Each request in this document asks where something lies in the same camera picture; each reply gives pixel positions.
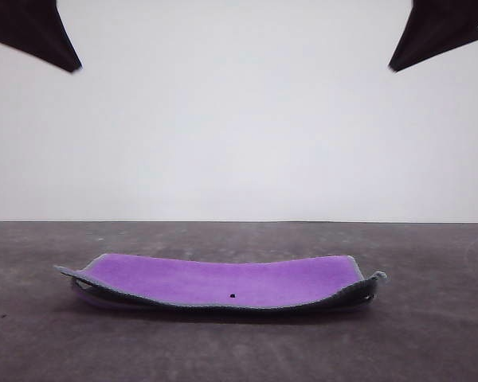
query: white wall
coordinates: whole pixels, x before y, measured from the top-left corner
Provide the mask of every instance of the white wall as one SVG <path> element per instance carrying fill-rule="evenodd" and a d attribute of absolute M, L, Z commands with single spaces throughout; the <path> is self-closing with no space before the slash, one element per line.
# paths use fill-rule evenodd
<path fill-rule="evenodd" d="M 410 1 L 63 0 L 0 45 L 0 220 L 478 222 L 478 42 L 393 74 Z"/>

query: purple cloth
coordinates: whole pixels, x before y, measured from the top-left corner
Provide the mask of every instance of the purple cloth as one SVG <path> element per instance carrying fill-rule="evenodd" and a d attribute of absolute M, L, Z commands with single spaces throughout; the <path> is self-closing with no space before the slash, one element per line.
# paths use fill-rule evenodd
<path fill-rule="evenodd" d="M 57 269 L 125 297 L 172 306 L 302 306 L 364 280 L 355 260 L 345 255 L 277 263 L 201 263 L 104 254 L 80 271 Z"/>

